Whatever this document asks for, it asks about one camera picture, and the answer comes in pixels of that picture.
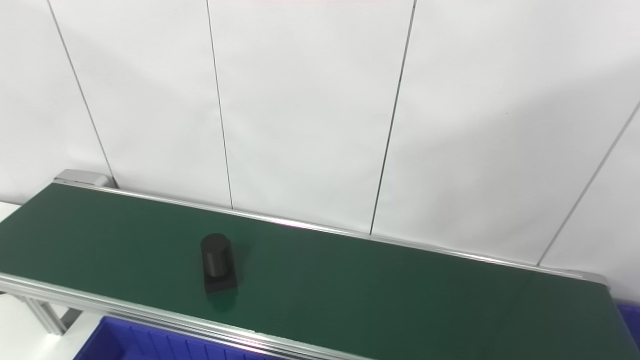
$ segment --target blue crate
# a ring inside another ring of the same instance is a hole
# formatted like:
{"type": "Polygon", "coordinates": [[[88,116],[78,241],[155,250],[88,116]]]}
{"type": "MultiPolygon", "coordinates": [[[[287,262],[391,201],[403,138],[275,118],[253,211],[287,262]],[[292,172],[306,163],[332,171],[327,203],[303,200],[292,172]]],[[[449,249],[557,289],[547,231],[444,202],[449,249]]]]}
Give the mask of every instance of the blue crate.
{"type": "Polygon", "coordinates": [[[640,306],[630,304],[618,304],[618,310],[625,320],[629,332],[638,348],[640,348],[640,306]]]}
{"type": "Polygon", "coordinates": [[[74,360],[279,359],[105,316],[74,360]]]}

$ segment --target wall panel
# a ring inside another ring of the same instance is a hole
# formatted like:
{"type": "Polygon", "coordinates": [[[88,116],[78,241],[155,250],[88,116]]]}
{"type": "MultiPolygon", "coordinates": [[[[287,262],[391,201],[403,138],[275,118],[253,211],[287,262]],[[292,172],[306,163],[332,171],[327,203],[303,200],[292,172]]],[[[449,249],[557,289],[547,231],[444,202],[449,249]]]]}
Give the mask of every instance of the wall panel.
{"type": "Polygon", "coordinates": [[[368,231],[413,1],[209,4],[234,206],[368,231]]]}
{"type": "Polygon", "coordinates": [[[374,232],[537,262],[640,97],[638,11],[419,0],[374,232]]]}
{"type": "Polygon", "coordinates": [[[206,2],[52,5],[118,184],[229,206],[206,2]]]}
{"type": "Polygon", "coordinates": [[[640,302],[639,154],[636,115],[542,262],[604,275],[615,297],[634,302],[640,302]]]}
{"type": "Polygon", "coordinates": [[[47,2],[0,1],[0,199],[65,168],[109,173],[47,2]]]}

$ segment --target panel seam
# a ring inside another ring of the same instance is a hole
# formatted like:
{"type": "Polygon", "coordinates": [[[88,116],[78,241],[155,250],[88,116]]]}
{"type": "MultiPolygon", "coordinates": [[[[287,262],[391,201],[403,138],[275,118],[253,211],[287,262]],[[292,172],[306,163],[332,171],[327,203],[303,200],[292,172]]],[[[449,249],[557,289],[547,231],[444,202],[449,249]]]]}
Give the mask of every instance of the panel seam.
{"type": "Polygon", "coordinates": [[[107,164],[107,168],[109,169],[109,173],[111,174],[111,178],[113,180],[113,184],[116,188],[118,188],[118,181],[116,181],[116,177],[113,175],[113,169],[111,168],[111,164],[109,159],[107,158],[107,152],[104,150],[104,145],[102,144],[102,139],[100,139],[100,134],[98,134],[98,129],[95,126],[95,121],[93,120],[93,115],[91,114],[91,109],[89,109],[89,104],[86,101],[86,97],[84,96],[84,90],[82,89],[82,85],[80,84],[80,79],[78,78],[76,67],[74,63],[71,61],[71,55],[69,54],[69,50],[67,48],[67,43],[65,39],[62,37],[62,30],[60,29],[60,25],[58,24],[58,19],[56,18],[56,14],[53,12],[53,6],[51,6],[51,1],[47,0],[47,5],[49,5],[49,11],[51,12],[51,17],[53,18],[53,23],[56,25],[56,30],[58,31],[58,36],[60,37],[60,41],[62,42],[62,47],[65,50],[65,54],[67,55],[67,60],[69,61],[69,65],[71,66],[71,71],[73,72],[74,79],[76,79],[76,84],[78,86],[78,90],[80,90],[80,96],[82,97],[82,101],[84,103],[84,108],[86,109],[87,114],[89,115],[89,120],[91,120],[91,125],[93,127],[93,132],[95,133],[96,139],[98,139],[98,144],[100,145],[100,150],[102,151],[102,155],[104,156],[104,161],[107,164]]]}
{"type": "Polygon", "coordinates": [[[371,217],[371,226],[369,228],[369,234],[373,233],[373,224],[376,221],[376,212],[378,210],[378,200],[380,199],[380,188],[382,187],[382,177],[385,173],[385,165],[387,164],[387,154],[389,152],[389,143],[391,142],[391,132],[394,128],[394,121],[396,119],[396,108],[398,104],[398,97],[400,94],[400,85],[402,83],[402,76],[404,74],[404,63],[406,62],[406,54],[409,50],[409,39],[411,39],[411,28],[413,27],[413,16],[415,15],[415,5],[417,0],[413,0],[413,6],[411,9],[411,17],[409,18],[409,28],[406,34],[406,42],[404,43],[404,53],[402,57],[402,64],[400,65],[400,76],[398,78],[398,85],[396,88],[396,97],[394,99],[394,107],[391,111],[391,121],[389,123],[389,132],[387,135],[387,144],[385,146],[385,155],[382,158],[382,168],[380,170],[380,180],[378,181],[378,191],[376,192],[376,202],[373,205],[373,215],[371,217]]]}
{"type": "Polygon", "coordinates": [[[593,174],[589,178],[589,181],[587,181],[587,185],[582,189],[582,192],[580,192],[580,195],[578,196],[578,199],[575,201],[575,203],[571,207],[571,210],[569,210],[569,213],[566,215],[566,217],[562,221],[562,224],[560,224],[560,227],[558,228],[558,230],[556,231],[554,237],[551,239],[551,241],[549,242],[549,244],[545,248],[545,251],[542,253],[542,256],[540,256],[540,260],[538,260],[538,262],[536,263],[536,266],[540,266],[540,264],[542,264],[542,261],[545,259],[545,257],[549,253],[549,250],[551,249],[553,244],[558,239],[558,236],[560,235],[560,233],[562,232],[562,230],[566,226],[567,222],[569,221],[569,219],[571,218],[571,216],[573,215],[575,210],[578,208],[578,205],[582,201],[582,198],[584,198],[584,195],[587,193],[587,191],[591,187],[591,184],[593,183],[595,178],[600,173],[600,171],[601,171],[602,167],[604,166],[605,162],[607,162],[607,160],[609,159],[609,156],[611,155],[611,152],[613,152],[613,149],[616,147],[616,145],[620,141],[620,138],[622,138],[622,135],[624,135],[625,131],[629,127],[629,124],[631,124],[631,121],[636,117],[638,109],[640,109],[640,101],[638,101],[638,103],[636,104],[636,107],[633,109],[633,111],[631,111],[631,115],[629,116],[629,118],[627,119],[625,124],[622,125],[622,128],[618,132],[618,135],[616,135],[616,138],[613,140],[613,143],[611,143],[611,146],[609,146],[609,148],[607,149],[607,152],[604,154],[604,157],[602,158],[602,160],[600,160],[600,163],[596,167],[596,170],[593,172],[593,174]]]}
{"type": "Polygon", "coordinates": [[[209,39],[211,40],[211,56],[213,58],[213,73],[216,79],[216,93],[218,95],[218,111],[220,113],[220,129],[222,130],[222,146],[225,150],[225,166],[227,168],[227,184],[229,188],[229,204],[234,208],[234,201],[231,196],[231,176],[229,175],[229,159],[227,156],[227,140],[225,138],[225,124],[222,120],[222,102],[220,101],[220,85],[218,84],[218,67],[216,66],[216,51],[213,46],[213,28],[211,27],[211,11],[209,9],[209,0],[204,0],[207,4],[207,20],[209,21],[209,39]]]}

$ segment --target black object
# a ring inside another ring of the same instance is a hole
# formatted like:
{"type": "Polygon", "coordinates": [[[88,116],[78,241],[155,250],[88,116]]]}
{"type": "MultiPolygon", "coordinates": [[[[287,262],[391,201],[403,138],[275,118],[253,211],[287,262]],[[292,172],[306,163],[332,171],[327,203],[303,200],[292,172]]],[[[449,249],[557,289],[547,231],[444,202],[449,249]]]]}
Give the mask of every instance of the black object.
{"type": "Polygon", "coordinates": [[[209,234],[200,242],[204,290],[207,293],[237,286],[231,241],[222,234],[209,234]]]}

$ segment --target black base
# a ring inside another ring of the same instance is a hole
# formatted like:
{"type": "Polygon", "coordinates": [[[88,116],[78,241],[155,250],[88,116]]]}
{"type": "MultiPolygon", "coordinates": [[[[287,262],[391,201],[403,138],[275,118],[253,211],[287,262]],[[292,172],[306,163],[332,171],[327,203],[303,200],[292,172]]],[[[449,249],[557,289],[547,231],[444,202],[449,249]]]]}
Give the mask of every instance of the black base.
{"type": "Polygon", "coordinates": [[[223,277],[211,277],[204,271],[204,291],[213,293],[216,291],[228,290],[237,287],[236,272],[231,270],[223,277]]]}

